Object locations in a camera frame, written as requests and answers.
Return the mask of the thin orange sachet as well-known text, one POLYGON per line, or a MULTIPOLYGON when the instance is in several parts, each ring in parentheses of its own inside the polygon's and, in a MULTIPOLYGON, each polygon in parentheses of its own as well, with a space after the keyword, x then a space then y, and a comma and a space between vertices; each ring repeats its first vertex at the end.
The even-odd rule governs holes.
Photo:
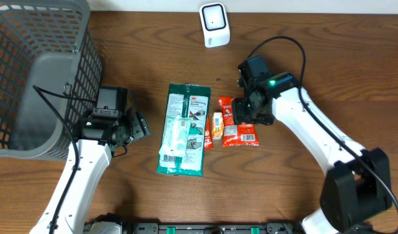
POLYGON ((209 117, 206 118, 204 147, 205 150, 211 150, 213 148, 209 117))

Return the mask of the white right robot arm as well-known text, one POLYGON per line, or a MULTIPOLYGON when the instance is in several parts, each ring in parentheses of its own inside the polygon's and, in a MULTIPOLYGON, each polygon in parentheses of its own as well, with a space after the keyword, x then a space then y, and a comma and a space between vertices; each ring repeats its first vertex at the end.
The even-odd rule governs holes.
POLYGON ((235 123, 281 122, 303 143, 325 175, 320 207, 301 221, 302 233, 371 231, 361 222, 398 208, 387 155, 379 148, 367 150, 346 136, 292 74, 242 74, 238 86, 244 97, 232 104, 235 123))

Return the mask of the green 3M gloves package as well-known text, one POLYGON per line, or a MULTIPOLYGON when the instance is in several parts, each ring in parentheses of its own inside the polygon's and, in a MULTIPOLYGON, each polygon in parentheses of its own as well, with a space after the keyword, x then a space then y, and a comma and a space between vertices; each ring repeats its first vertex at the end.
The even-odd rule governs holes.
POLYGON ((156 172, 159 174, 178 176, 203 175, 203 160, 205 154, 205 125, 208 117, 211 88, 194 84, 170 84, 166 103, 166 116, 180 115, 192 118, 186 156, 176 160, 175 168, 159 165, 156 172))

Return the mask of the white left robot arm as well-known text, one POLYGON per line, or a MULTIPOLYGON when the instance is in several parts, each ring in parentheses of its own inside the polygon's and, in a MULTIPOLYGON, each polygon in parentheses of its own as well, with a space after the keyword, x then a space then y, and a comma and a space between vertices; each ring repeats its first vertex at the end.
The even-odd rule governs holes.
POLYGON ((86 219, 116 149, 150 134, 143 114, 131 110, 94 109, 81 119, 55 191, 31 233, 126 233, 124 221, 114 214, 86 219))

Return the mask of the light green wipes pack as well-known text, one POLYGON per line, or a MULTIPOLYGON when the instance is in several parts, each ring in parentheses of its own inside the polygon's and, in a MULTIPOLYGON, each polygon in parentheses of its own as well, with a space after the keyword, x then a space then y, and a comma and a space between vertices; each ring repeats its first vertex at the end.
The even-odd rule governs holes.
POLYGON ((166 116, 159 150, 159 165, 175 168, 176 160, 186 156, 186 148, 192 118, 180 115, 166 116))

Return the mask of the large orange snack bag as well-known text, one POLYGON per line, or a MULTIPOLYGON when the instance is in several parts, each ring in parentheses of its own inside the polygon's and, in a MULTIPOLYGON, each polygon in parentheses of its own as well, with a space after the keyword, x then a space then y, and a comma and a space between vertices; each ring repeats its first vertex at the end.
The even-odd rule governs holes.
POLYGON ((233 97, 219 96, 218 103, 222 110, 224 130, 223 147, 258 146, 260 144, 253 124, 236 125, 233 118, 233 97))

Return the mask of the small orange tissue box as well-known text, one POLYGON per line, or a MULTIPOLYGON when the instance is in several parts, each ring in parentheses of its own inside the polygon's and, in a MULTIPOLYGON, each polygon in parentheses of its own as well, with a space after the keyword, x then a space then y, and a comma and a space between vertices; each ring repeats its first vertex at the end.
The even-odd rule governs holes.
POLYGON ((215 112, 212 115, 211 134, 213 140, 221 140, 224 132, 223 114, 215 112))

